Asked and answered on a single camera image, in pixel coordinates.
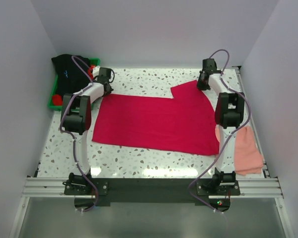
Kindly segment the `magenta t shirt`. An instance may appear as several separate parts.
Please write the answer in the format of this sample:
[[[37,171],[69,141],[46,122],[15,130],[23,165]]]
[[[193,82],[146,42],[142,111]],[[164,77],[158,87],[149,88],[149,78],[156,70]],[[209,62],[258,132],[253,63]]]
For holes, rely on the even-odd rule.
[[[215,112],[196,82],[174,86],[172,98],[111,94],[103,98],[92,141],[202,156],[219,152]]]

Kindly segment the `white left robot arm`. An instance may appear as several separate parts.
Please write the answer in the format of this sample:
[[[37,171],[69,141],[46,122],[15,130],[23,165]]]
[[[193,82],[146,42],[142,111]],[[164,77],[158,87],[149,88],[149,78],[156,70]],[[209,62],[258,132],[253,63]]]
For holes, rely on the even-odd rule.
[[[65,94],[61,113],[60,131],[73,141],[74,174],[88,175],[91,166],[87,158],[87,134],[91,126],[91,105],[109,95],[115,72],[110,68],[96,66],[92,69],[91,82],[72,94]]]

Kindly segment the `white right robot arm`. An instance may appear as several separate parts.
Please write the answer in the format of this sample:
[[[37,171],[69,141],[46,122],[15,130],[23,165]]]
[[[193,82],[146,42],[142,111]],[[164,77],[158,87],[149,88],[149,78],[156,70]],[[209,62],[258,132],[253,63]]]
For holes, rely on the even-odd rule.
[[[222,195],[235,184],[234,164],[236,130],[244,118],[243,94],[234,91],[224,81],[224,73],[217,69],[214,59],[202,60],[202,70],[197,81],[197,88],[202,91],[214,90],[218,96],[215,109],[215,122],[220,135],[220,148],[215,162],[214,174],[209,187],[215,194]]]

